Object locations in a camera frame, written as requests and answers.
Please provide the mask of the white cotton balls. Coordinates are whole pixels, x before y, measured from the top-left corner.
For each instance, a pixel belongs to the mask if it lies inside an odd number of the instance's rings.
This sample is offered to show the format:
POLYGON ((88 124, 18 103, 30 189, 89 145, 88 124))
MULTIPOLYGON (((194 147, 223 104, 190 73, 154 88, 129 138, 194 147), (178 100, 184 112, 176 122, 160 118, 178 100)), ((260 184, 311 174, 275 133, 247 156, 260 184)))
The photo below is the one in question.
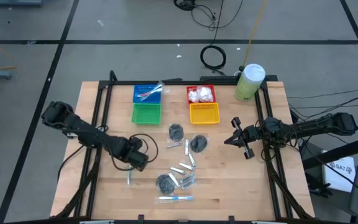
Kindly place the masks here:
POLYGON ((197 88, 188 89, 188 101, 189 103, 199 103, 200 97, 197 88))
POLYGON ((214 101, 212 89, 210 89, 210 87, 207 86, 201 86, 198 88, 198 96, 200 102, 203 103, 211 103, 214 101))

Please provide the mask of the green disinfecting wipes canister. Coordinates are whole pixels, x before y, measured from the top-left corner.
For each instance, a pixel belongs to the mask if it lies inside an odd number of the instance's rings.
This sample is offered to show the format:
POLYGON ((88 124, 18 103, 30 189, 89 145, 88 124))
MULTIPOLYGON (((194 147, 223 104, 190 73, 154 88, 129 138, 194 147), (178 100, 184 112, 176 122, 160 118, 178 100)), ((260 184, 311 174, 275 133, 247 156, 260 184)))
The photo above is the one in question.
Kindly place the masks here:
POLYGON ((238 76, 238 81, 234 96, 240 101, 247 101, 251 99, 259 89, 265 80, 266 73, 261 65, 251 63, 245 67, 240 66, 236 75, 238 76))

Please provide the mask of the blue plastic basket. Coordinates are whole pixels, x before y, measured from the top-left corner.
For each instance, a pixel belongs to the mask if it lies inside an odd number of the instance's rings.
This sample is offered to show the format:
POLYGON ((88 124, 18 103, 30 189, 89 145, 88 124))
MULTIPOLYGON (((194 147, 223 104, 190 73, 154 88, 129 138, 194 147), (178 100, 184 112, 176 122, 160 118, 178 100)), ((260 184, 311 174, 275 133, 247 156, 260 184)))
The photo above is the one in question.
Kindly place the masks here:
POLYGON ((161 103, 162 94, 161 92, 156 92, 148 96, 146 99, 142 100, 139 95, 152 91, 157 85, 135 85, 133 92, 133 102, 134 103, 161 103))

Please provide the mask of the black metal table frame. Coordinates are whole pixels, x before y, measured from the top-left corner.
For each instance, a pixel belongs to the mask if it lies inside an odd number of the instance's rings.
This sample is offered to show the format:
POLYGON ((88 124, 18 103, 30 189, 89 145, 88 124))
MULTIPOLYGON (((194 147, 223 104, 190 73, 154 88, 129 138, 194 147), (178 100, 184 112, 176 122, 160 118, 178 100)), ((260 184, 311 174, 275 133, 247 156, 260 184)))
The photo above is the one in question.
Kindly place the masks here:
POLYGON ((91 217, 94 219, 134 220, 143 215, 146 220, 274 220, 287 215, 282 195, 272 198, 267 167, 261 159, 262 143, 250 146, 255 156, 244 157, 244 151, 224 144, 233 133, 231 119, 238 117, 242 126, 254 124, 259 114, 265 114, 264 101, 239 101, 234 96, 235 85, 215 88, 220 122, 194 125, 190 122, 186 85, 170 85, 162 96, 162 121, 156 126, 141 126, 132 122, 134 82, 116 82, 112 86, 109 111, 97 114, 112 135, 129 137, 142 133, 149 144, 152 158, 145 170, 135 170, 127 185, 126 165, 112 162, 102 152, 96 190, 93 194, 91 217), (206 136, 206 149, 194 154, 196 184, 189 189, 176 189, 176 195, 192 195, 193 201, 156 204, 160 196, 157 177, 169 172, 170 167, 189 163, 184 147, 167 149, 168 128, 178 123, 185 137, 206 136))

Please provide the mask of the green plastic basket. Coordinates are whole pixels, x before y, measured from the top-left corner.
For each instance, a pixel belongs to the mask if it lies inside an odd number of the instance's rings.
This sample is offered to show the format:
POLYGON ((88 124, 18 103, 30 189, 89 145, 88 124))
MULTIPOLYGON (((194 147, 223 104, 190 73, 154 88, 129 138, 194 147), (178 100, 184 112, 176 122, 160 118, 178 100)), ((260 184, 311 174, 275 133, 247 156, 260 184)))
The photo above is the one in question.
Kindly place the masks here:
POLYGON ((134 103, 132 122, 138 125, 159 125, 162 119, 162 105, 134 103))

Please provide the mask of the red plastic basket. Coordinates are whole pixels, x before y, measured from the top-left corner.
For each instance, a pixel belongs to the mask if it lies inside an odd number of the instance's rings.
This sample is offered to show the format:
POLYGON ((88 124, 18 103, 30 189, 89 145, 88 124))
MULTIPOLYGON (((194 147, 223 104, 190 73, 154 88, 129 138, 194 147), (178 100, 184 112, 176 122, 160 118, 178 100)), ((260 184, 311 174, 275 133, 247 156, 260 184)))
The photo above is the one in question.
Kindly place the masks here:
POLYGON ((216 102, 216 97, 215 97, 215 92, 214 92, 214 86, 213 86, 213 85, 195 85, 195 86, 188 86, 188 87, 186 88, 187 94, 188 94, 188 89, 189 89, 189 88, 197 88, 197 90, 198 90, 198 88, 201 87, 201 86, 207 86, 207 87, 210 87, 210 89, 212 89, 213 96, 214 96, 214 101, 213 101, 212 103, 215 103, 215 102, 216 102))

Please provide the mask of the yellow plastic basket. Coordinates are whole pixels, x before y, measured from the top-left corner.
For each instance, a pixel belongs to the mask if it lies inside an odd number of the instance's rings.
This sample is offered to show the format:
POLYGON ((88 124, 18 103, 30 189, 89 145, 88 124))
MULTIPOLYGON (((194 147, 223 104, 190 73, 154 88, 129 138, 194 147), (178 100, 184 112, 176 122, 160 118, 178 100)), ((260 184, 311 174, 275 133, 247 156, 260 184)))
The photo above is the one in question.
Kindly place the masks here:
POLYGON ((190 104, 190 122, 195 125, 218 124, 219 105, 217 103, 190 104))

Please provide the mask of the white cardboard box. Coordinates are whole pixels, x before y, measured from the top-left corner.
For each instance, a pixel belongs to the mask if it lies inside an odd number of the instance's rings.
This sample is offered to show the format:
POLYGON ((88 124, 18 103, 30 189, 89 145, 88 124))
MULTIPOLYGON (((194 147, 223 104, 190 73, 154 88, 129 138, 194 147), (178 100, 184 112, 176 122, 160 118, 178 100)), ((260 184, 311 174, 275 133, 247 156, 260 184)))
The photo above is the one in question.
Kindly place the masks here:
POLYGON ((343 157, 326 165, 322 165, 323 183, 330 184, 329 189, 351 193, 352 184, 333 170, 353 182, 356 176, 354 158, 343 157))

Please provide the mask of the black power strip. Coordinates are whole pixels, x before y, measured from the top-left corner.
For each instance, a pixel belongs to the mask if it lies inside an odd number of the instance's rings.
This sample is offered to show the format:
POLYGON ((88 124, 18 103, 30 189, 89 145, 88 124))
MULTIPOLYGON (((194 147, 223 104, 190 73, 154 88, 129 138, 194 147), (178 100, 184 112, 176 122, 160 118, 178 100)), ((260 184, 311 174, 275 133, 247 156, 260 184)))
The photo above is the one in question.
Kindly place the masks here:
POLYGON ((202 76, 201 82, 237 82, 236 76, 202 76))

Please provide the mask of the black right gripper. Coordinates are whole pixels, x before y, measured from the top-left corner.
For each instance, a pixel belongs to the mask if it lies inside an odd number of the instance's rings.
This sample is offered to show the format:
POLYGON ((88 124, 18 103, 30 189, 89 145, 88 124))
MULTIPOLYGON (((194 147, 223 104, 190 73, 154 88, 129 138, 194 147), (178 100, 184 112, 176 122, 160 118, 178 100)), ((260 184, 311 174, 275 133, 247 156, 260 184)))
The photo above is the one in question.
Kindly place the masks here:
POLYGON ((224 141, 224 144, 233 145, 244 148, 244 156, 246 159, 254 157, 253 150, 248 146, 248 143, 260 139, 260 134, 254 125, 248 126, 245 129, 241 128, 241 121, 238 117, 234 117, 231 121, 232 126, 236 129, 233 135, 224 141))

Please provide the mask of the blue white toothbrush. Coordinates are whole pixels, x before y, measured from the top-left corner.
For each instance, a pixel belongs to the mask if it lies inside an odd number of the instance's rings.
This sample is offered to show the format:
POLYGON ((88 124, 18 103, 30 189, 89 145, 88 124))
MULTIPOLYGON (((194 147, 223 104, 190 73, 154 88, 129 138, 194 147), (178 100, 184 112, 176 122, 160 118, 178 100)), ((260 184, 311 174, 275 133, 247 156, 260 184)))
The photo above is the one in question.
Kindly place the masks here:
MULTIPOLYGON (((163 82, 158 82, 157 85, 152 90, 155 90, 154 93, 158 93, 158 92, 163 91, 163 88, 164 88, 164 83, 163 82)), ((140 101, 144 101, 148 97, 142 97, 142 98, 140 98, 140 101)))
POLYGON ((173 203, 173 202, 182 202, 182 201, 193 201, 194 197, 192 195, 171 195, 171 196, 159 196, 155 199, 156 204, 161 203, 173 203))

